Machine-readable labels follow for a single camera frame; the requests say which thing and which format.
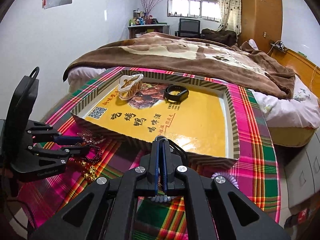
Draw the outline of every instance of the chair backrest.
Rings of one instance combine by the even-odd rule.
[[[179,37],[197,37],[200,38],[200,21],[193,19],[180,18],[179,21]]]

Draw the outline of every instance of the window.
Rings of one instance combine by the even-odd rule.
[[[168,17],[202,18],[220,22],[217,0],[168,0]]]

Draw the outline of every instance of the qr code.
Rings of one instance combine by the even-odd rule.
[[[103,113],[107,110],[108,108],[97,106],[88,116],[95,119],[99,119],[103,115]]]

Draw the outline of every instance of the bed headboard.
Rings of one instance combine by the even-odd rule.
[[[273,49],[271,57],[276,59],[282,66],[292,68],[301,81],[320,98],[320,69],[315,64],[291,49],[288,49],[287,53]]]

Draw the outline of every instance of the drawer handle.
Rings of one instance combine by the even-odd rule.
[[[320,165],[319,165],[319,161],[318,161],[318,156],[316,156],[316,159],[313,163],[313,167],[315,168],[315,172],[318,173],[320,171]]]
[[[300,181],[300,186],[302,187],[307,181],[304,178],[304,172],[302,171],[299,177],[299,181]]]

